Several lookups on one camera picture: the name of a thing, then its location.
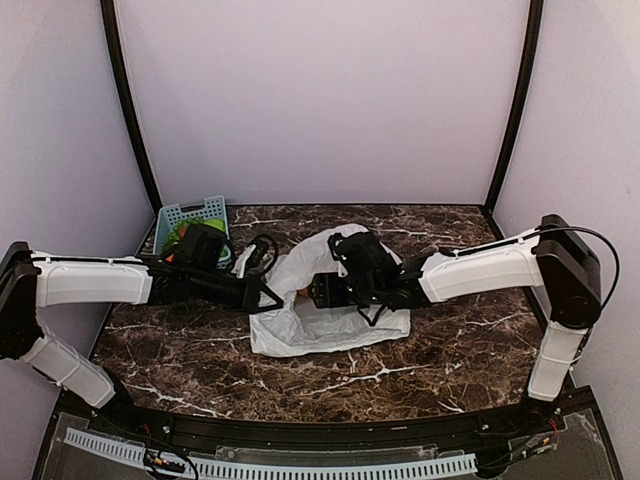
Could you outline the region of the white plastic bag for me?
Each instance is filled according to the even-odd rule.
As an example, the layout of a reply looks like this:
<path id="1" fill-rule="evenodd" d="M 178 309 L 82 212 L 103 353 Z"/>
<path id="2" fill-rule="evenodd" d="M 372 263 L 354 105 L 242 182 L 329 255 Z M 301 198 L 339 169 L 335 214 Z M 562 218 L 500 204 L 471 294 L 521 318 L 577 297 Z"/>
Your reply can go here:
<path id="1" fill-rule="evenodd" d="M 350 236 L 368 231 L 359 224 L 339 225 L 302 240 L 279 256 L 266 276 L 266 285 L 283 300 L 283 307 L 249 317 L 253 353 L 296 357 L 346 351 L 409 335 L 411 314 L 407 310 L 386 310 L 372 327 L 366 319 L 374 316 L 373 307 L 359 314 L 354 306 L 318 309 L 311 300 L 297 298 L 300 290 L 311 285 L 315 274 L 339 271 L 339 263 L 329 250 L 332 234 Z"/>

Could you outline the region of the green grape bunch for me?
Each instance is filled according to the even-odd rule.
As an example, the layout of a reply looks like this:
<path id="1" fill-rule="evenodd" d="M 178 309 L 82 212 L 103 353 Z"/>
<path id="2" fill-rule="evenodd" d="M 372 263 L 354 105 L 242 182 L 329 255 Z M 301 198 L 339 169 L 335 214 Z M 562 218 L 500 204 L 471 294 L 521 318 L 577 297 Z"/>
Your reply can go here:
<path id="1" fill-rule="evenodd" d="M 167 245 L 173 246 L 179 243 L 184 238 L 187 229 L 191 225 L 198 225 L 203 223 L 204 220 L 198 217 L 179 220 L 168 234 Z"/>

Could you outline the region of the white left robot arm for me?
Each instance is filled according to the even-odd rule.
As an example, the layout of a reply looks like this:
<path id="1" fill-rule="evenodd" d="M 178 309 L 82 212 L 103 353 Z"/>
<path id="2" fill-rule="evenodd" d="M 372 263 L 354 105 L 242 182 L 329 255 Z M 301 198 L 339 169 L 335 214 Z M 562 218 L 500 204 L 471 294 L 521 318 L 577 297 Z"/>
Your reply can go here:
<path id="1" fill-rule="evenodd" d="M 1 261 L 1 357 L 20 360 L 71 391 L 120 436 L 141 427 L 140 412 L 124 399 L 114 376 L 39 323 L 37 312 L 62 304 L 163 305 L 197 298 L 250 315 L 279 310 L 283 299 L 250 269 L 262 236 L 240 255 L 227 236 L 206 224 L 187 226 L 160 255 L 123 258 L 55 256 L 15 242 Z"/>

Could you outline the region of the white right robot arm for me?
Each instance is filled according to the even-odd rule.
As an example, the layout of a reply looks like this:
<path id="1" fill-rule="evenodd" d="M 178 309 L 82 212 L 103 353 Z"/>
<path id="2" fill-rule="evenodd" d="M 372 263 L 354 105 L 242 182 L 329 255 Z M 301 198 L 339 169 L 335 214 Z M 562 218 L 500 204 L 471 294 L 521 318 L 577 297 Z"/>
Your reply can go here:
<path id="1" fill-rule="evenodd" d="M 371 232 L 331 235 L 335 273 L 318 273 L 308 288 L 319 309 L 374 306 L 365 318 L 374 326 L 387 311 L 414 310 L 453 298 L 519 287 L 545 289 L 551 311 L 529 377 L 528 397 L 510 413 L 521 434 L 549 416 L 578 350 L 604 306 L 600 262 L 558 215 L 518 236 L 466 248 L 441 249 L 397 262 Z"/>

